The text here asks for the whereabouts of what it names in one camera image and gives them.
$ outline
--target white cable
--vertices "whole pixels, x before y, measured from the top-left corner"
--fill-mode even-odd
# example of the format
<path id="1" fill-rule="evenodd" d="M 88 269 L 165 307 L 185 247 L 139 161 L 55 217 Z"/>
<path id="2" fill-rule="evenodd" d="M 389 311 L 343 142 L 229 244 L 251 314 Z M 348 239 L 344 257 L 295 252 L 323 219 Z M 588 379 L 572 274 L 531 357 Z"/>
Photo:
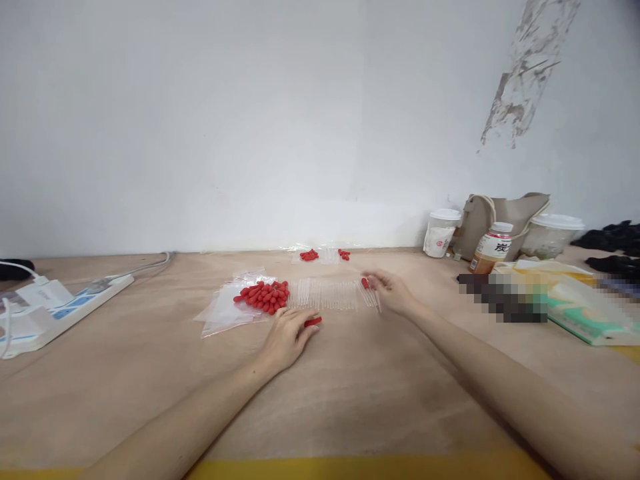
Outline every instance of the white cable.
<path id="1" fill-rule="evenodd" d="M 4 358 L 11 344 L 11 304 L 6 298 L 2 299 L 2 304 L 5 306 L 7 321 L 5 322 L 5 347 L 2 349 L 2 353 L 0 353 L 0 359 Z"/>
<path id="2" fill-rule="evenodd" d="M 164 253 L 167 256 L 167 258 L 165 258 L 164 260 L 160 260 L 160 261 L 157 261 L 157 262 L 154 262 L 154 263 L 150 263 L 148 265 L 143 265 L 142 267 L 138 267 L 136 269 L 129 270 L 126 273 L 120 273 L 119 275 L 110 275 L 110 276 L 105 277 L 105 278 L 108 278 L 110 280 L 115 280 L 116 278 L 124 277 L 125 275 L 130 275 L 130 274 L 138 272 L 140 270 L 146 270 L 148 268 L 154 268 L 154 267 L 159 267 L 160 265 L 164 265 L 166 262 L 168 262 L 171 259 L 171 253 L 170 252 L 162 252 L 162 253 Z"/>
<path id="3" fill-rule="evenodd" d="M 33 276 L 33 278 L 38 278 L 40 276 L 36 272 L 31 270 L 30 268 L 25 267 L 24 265 L 20 265 L 19 263 L 11 263 L 11 262 L 2 262 L 2 261 L 0 261 L 0 265 L 9 265 L 10 267 L 22 268 L 22 270 L 28 271 Z"/>

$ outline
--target person's hand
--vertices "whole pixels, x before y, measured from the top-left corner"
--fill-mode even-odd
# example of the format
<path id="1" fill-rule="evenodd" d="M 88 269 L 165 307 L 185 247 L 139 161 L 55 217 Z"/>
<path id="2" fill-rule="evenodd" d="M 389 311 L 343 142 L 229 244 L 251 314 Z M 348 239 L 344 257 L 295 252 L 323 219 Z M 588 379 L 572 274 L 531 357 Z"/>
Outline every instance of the person's hand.
<path id="1" fill-rule="evenodd" d="M 378 292 L 383 309 L 406 317 L 418 304 L 418 300 L 397 275 L 384 270 L 365 270 L 362 274 L 369 280 L 371 288 Z"/>
<path id="2" fill-rule="evenodd" d="M 317 325 L 304 328 L 307 320 L 318 314 L 318 310 L 281 308 L 275 313 L 271 331 L 260 351 L 259 358 L 278 374 L 292 366 L 304 350 L 311 336 L 318 332 Z"/>

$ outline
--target wall stain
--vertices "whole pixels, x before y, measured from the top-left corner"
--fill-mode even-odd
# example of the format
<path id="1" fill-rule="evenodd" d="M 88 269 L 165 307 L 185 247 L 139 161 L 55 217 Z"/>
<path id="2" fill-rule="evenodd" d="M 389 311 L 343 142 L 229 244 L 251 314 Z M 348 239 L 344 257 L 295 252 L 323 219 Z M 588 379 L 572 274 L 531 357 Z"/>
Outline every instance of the wall stain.
<path id="1" fill-rule="evenodd" d="M 535 114 L 580 0 L 527 0 L 511 44 L 511 69 L 500 77 L 481 143 L 515 148 Z"/>

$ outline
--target beige tote bag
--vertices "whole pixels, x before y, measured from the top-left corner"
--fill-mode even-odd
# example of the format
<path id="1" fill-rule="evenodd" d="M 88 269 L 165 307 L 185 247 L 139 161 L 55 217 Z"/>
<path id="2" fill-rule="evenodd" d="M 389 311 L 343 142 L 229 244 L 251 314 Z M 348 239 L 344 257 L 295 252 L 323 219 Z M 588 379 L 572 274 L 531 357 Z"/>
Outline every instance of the beige tote bag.
<path id="1" fill-rule="evenodd" d="M 511 247 L 503 261 L 513 261 L 525 236 L 529 223 L 550 205 L 546 193 L 528 193 L 517 200 L 492 199 L 486 195 L 470 195 L 465 204 L 460 235 L 455 250 L 462 252 L 464 260 L 472 260 L 480 238 L 495 221 L 513 224 Z"/>

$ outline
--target white power strip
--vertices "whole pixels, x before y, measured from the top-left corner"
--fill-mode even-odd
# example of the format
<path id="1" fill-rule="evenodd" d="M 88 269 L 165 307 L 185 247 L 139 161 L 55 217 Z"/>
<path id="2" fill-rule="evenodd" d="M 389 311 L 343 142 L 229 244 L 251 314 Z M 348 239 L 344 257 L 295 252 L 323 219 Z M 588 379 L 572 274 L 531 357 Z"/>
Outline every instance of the white power strip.
<path id="1" fill-rule="evenodd" d="M 14 358 L 21 353 L 38 350 L 44 347 L 51 340 L 74 326 L 92 311 L 96 310 L 96 308 L 98 308 L 104 302 L 124 290 L 132 283 L 133 276 L 126 275 L 124 277 L 112 280 L 109 288 L 100 293 L 94 293 L 90 295 L 87 293 L 86 289 L 82 290 L 80 293 L 76 294 L 73 300 L 71 300 L 68 304 L 49 310 L 49 314 L 53 317 L 52 328 L 46 331 L 41 331 L 40 329 L 34 329 L 32 331 L 16 329 L 19 334 L 11 336 L 11 344 L 4 358 Z M 0 315 L 0 319 L 2 319 L 2 325 L 5 325 L 6 313 Z M 14 318 L 14 316 L 12 315 L 11 321 L 16 322 L 19 320 L 18 318 Z M 7 338 L 5 335 L 0 339 L 0 347 L 4 347 L 4 342 L 6 341 Z"/>

